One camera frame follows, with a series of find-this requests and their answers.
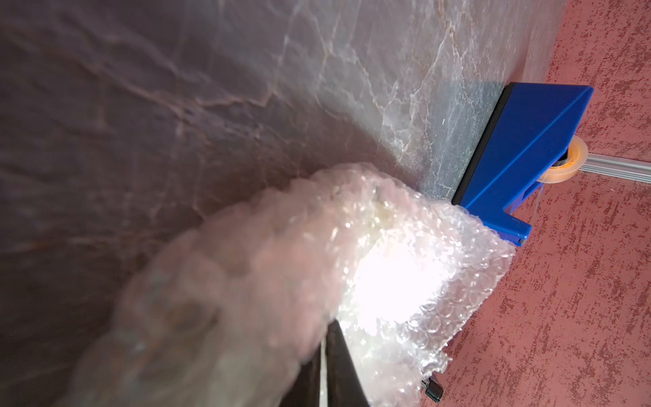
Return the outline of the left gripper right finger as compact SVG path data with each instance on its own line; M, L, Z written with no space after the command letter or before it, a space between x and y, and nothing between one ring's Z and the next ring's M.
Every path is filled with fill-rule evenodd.
M329 407L368 407L342 328L332 322L325 337L327 405Z

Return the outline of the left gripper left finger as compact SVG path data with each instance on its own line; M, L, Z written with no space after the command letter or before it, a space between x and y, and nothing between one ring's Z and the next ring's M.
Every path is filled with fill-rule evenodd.
M321 376L321 346L312 359L302 367L298 377L285 394L280 407L319 407Z

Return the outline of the clear bubble wrap sheet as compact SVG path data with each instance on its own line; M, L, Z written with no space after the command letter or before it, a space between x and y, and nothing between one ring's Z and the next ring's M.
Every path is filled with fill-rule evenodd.
M269 188L137 273L63 406L277 406L338 322L372 406L417 406L515 245L370 164Z

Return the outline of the blue tape dispenser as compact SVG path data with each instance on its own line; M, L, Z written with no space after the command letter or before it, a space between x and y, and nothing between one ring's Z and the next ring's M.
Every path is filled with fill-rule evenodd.
M576 136L594 89L512 82L502 91L452 198L502 239L522 246L532 226L514 216L537 190L572 178L588 159Z

